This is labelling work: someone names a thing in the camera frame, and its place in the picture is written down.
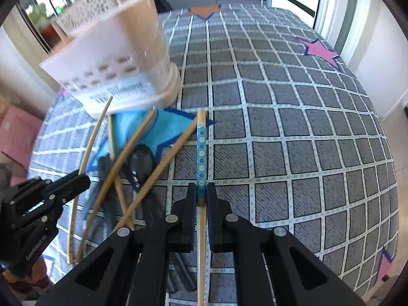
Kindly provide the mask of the person's left hand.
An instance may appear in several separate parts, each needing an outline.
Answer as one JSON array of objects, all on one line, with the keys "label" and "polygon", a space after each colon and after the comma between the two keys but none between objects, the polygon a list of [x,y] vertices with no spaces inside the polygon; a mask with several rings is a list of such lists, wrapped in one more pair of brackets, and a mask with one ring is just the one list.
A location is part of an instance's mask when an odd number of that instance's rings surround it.
[{"label": "person's left hand", "polygon": [[24,278],[16,276],[9,270],[2,272],[2,275],[11,291],[20,297],[27,298],[34,294],[42,296],[53,287],[53,282],[47,274],[47,266],[43,256],[38,258]]}]

